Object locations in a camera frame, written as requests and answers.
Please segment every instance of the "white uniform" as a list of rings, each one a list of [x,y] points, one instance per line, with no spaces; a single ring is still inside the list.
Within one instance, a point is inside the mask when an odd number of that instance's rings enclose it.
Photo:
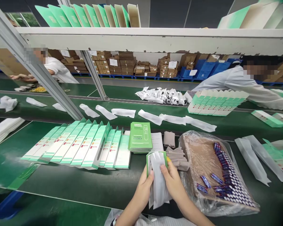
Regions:
[[[53,77],[61,83],[79,83],[70,73],[70,71],[59,60],[53,57],[47,57],[44,64],[46,69],[54,72]]]
[[[244,73],[241,66],[236,66],[207,78],[192,91],[204,89],[244,91],[249,94],[249,100],[257,102],[262,107],[283,110],[283,97],[265,89]]]

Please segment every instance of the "grey pouch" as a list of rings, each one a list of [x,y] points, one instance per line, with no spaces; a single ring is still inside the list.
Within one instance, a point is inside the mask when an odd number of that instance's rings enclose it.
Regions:
[[[175,148],[175,133],[165,131],[165,133],[164,133],[164,146]]]

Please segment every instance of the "plastic bag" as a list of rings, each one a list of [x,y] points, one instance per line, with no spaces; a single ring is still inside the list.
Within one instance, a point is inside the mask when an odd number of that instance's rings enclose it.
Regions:
[[[201,180],[201,176],[203,175],[212,187],[220,185],[210,176],[211,173],[214,173],[217,177],[222,179],[222,168],[213,149],[213,144],[215,142],[220,143],[221,150],[230,158],[235,169],[235,174],[243,187],[243,194],[251,201],[254,207],[218,198],[216,195],[219,194],[215,193],[213,188],[208,189],[207,194],[197,190],[197,183],[204,186],[204,183]],[[180,136],[179,146],[183,149],[185,156],[190,163],[190,169],[187,172],[180,171],[182,183],[190,199],[202,213],[211,217],[219,217],[243,216],[258,213],[260,211],[260,206],[255,203],[250,192],[247,190],[235,157],[227,142],[210,134],[190,130]]]

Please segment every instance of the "metal pole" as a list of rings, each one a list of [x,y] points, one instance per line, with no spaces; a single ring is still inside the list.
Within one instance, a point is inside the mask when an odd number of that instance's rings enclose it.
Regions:
[[[92,80],[93,80],[95,86],[97,87],[97,91],[100,94],[101,100],[106,101],[107,99],[106,99],[106,94],[105,94],[103,85],[101,83],[100,77],[97,74],[97,70],[94,67],[94,64],[92,62],[92,59],[91,59],[89,52],[88,51],[81,51],[81,54],[82,54],[83,60],[86,64],[86,67],[87,67],[89,73],[92,76]]]
[[[26,27],[30,27],[30,25],[28,24],[28,22],[26,21],[26,19],[22,15],[22,13],[20,13],[20,17],[21,17],[22,21],[25,23]]]
[[[33,51],[26,47],[27,43],[8,21],[1,9],[0,39],[16,59],[45,87],[50,95],[61,104],[73,119],[81,120],[83,118],[81,112],[72,103],[44,65],[33,54]]]

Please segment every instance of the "pile of pouches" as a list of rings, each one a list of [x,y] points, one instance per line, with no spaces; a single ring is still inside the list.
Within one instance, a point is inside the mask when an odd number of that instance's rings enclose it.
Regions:
[[[149,87],[144,87],[142,91],[136,92],[135,94],[142,100],[156,102],[160,104],[172,104],[172,105],[185,105],[187,102],[186,97],[175,89],[162,89],[157,88],[148,90]]]
[[[178,170],[187,171],[190,168],[190,164],[185,158],[185,154],[181,147],[178,147],[174,150],[170,147],[167,147],[166,152],[167,156]]]

